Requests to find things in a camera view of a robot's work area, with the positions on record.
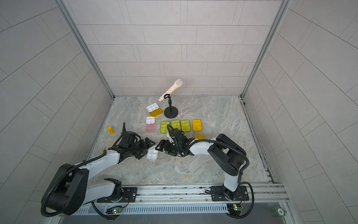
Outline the pink pillbox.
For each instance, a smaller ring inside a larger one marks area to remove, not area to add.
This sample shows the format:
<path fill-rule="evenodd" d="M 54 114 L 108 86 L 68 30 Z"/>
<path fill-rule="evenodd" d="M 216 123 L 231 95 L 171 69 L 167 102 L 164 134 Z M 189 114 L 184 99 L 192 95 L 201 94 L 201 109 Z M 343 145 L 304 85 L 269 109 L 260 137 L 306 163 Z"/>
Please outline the pink pillbox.
<path fill-rule="evenodd" d="M 146 117 L 145 123 L 146 123 L 146 126 L 145 126 L 146 133 L 154 133 L 156 131 L 155 117 L 151 117 L 151 116 Z"/>

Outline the green pillbox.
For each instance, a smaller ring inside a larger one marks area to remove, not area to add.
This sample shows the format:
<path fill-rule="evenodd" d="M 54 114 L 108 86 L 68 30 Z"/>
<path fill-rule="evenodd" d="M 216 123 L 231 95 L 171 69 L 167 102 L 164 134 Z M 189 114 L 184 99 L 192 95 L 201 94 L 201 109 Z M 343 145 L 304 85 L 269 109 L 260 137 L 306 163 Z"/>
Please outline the green pillbox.
<path fill-rule="evenodd" d="M 190 132 L 191 131 L 191 125 L 189 120 L 181 120 L 180 121 L 181 130 L 183 132 Z"/>
<path fill-rule="evenodd" d="M 162 121 L 160 123 L 160 133 L 162 134 L 168 133 L 168 128 L 167 128 L 168 125 L 170 125 L 169 121 Z"/>
<path fill-rule="evenodd" d="M 173 129 L 177 128 L 178 130 L 181 131 L 181 123 L 180 123 L 180 120 L 172 120 L 172 121 L 171 121 L 171 126 L 173 127 Z"/>

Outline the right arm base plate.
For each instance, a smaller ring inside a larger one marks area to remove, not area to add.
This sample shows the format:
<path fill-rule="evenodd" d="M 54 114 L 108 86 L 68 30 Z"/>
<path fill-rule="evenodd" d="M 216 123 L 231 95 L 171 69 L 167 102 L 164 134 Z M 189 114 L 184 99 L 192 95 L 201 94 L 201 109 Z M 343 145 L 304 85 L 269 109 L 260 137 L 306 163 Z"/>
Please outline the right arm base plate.
<path fill-rule="evenodd" d="M 246 186 L 240 185 L 235 191 L 230 191 L 224 186 L 211 186 L 206 190 L 211 195 L 212 201 L 248 201 L 250 199 Z"/>

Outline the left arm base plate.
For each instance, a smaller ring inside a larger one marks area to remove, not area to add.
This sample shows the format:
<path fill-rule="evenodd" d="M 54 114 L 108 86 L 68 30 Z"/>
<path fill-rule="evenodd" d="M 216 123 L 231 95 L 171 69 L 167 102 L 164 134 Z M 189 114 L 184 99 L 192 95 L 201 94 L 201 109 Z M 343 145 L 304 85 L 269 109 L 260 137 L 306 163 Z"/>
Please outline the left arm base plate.
<path fill-rule="evenodd" d="M 122 187 L 119 196 L 109 196 L 97 199 L 97 203 L 133 203 L 136 200 L 137 187 Z"/>

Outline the clear pillbox white tray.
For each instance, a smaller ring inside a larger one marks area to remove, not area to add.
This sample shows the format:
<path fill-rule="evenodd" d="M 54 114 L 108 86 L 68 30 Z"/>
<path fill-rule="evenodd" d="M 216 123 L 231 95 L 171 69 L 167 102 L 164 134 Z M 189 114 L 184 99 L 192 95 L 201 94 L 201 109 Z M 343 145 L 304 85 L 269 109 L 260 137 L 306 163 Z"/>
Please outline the clear pillbox white tray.
<path fill-rule="evenodd" d="M 148 160 L 157 160 L 157 158 L 158 158 L 158 150 L 156 150 L 154 148 L 148 149 L 146 158 Z"/>

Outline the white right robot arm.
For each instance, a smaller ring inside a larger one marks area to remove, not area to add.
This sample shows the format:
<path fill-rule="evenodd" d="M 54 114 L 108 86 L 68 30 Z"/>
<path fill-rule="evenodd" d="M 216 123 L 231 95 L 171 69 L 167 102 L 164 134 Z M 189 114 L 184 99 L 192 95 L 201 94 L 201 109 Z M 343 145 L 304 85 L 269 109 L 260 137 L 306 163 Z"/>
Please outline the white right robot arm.
<path fill-rule="evenodd" d="M 240 196 L 241 177 L 249 166 L 249 159 L 243 148 L 224 134 L 214 139 L 187 138 L 183 131 L 169 126 L 168 140 L 161 140 L 155 147 L 157 151 L 165 152 L 171 156 L 209 155 L 224 171 L 222 193 L 219 195 L 227 200 L 235 200 Z"/>

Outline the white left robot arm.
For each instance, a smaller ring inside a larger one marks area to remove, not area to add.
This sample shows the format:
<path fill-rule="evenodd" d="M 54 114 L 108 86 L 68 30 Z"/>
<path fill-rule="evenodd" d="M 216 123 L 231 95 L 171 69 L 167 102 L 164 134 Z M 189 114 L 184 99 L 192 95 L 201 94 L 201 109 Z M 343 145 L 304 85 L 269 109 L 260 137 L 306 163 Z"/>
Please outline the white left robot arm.
<path fill-rule="evenodd" d="M 154 145 L 155 142 L 149 138 L 142 139 L 135 132 L 123 131 L 113 146 L 104 150 L 101 155 L 75 165 L 62 165 L 42 197 L 41 214 L 44 217 L 61 213 L 72 215 L 82 205 L 94 203 L 100 198 L 107 198 L 112 202 L 123 198 L 128 201 L 121 181 L 106 178 L 104 183 L 93 186 L 89 186 L 88 181 L 128 157 L 143 158 Z"/>

